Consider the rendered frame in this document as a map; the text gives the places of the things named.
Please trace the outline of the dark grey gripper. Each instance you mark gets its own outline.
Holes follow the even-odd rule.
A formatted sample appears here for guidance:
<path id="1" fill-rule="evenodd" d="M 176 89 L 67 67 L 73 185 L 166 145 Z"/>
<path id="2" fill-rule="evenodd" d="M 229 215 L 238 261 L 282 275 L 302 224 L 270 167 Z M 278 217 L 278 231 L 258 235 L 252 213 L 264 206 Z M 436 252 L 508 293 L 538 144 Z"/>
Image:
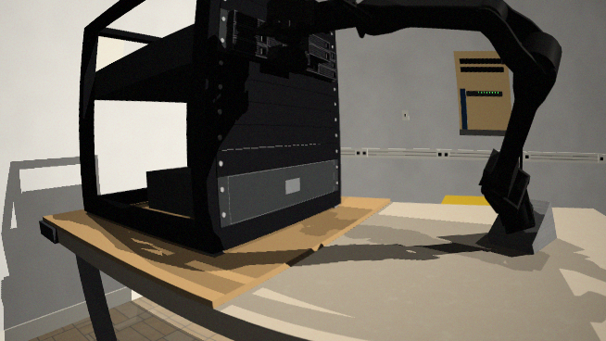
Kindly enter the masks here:
<path id="1" fill-rule="evenodd" d="M 307 38 L 315 33 L 331 33 L 322 20 L 322 2 L 309 1 L 309 3 L 312 3 L 312 6 L 307 9 L 307 18 L 312 17 L 312 23 L 310 24 L 309 22 L 309 26 L 303 31 L 295 32 L 291 35 L 278 34 L 275 33 L 275 28 L 267 20 L 254 30 L 255 35 L 273 37 L 276 41 L 287 44 L 287 46 L 281 47 L 277 52 L 277 66 L 280 70 L 295 74 L 304 73 L 308 69 L 308 51 L 299 48 L 301 36 Z"/>

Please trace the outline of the light brown wooden board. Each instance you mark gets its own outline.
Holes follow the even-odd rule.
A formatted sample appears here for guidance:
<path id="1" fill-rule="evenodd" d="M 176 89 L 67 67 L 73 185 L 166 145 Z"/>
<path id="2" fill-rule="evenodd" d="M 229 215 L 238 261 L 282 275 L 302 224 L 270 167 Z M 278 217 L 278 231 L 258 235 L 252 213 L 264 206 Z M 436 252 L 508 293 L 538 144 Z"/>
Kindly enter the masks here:
<path id="1" fill-rule="evenodd" d="M 215 309 L 330 244 L 389 203 L 390 198 L 341 196 L 337 208 L 216 257 L 84 209 L 43 216 L 43 221 L 126 269 Z"/>

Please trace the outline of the black server rack frame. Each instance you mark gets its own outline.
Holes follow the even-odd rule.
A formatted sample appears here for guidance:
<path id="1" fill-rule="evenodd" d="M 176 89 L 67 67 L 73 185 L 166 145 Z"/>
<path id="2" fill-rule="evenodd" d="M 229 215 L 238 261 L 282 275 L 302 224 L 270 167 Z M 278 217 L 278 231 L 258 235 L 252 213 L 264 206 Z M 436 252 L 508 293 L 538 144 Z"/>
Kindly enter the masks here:
<path id="1" fill-rule="evenodd" d="M 331 81 L 227 52 L 229 11 L 266 21 L 270 0 L 196 0 L 195 23 L 162 38 L 106 28 L 144 1 L 119 0 L 84 28 L 79 99 L 84 211 L 216 257 L 337 208 L 335 31 L 314 34 L 335 52 L 336 81 Z M 147 45 L 95 71 L 98 36 Z M 95 100 L 186 103 L 191 167 L 146 171 L 146 188 L 98 196 Z M 195 219 L 132 206 L 147 201 L 149 208 Z"/>

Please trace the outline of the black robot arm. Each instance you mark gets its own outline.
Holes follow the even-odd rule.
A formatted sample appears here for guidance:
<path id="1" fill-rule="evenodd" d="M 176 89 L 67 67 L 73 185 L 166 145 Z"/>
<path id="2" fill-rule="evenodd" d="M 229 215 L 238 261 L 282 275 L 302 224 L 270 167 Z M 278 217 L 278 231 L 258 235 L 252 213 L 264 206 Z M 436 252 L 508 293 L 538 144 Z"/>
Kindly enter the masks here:
<path id="1" fill-rule="evenodd" d="M 309 1 L 270 0 L 266 20 L 278 34 L 303 31 L 312 23 Z M 514 93 L 503 143 L 500 151 L 493 148 L 484 168 L 481 193 L 506 234 L 536 226 L 526 189 L 530 175 L 519 168 L 519 156 L 536 111 L 556 82 L 562 47 L 552 35 L 503 0 L 327 0 L 321 14 L 328 30 L 356 27 L 360 38 L 405 28 L 481 32 L 513 72 Z"/>

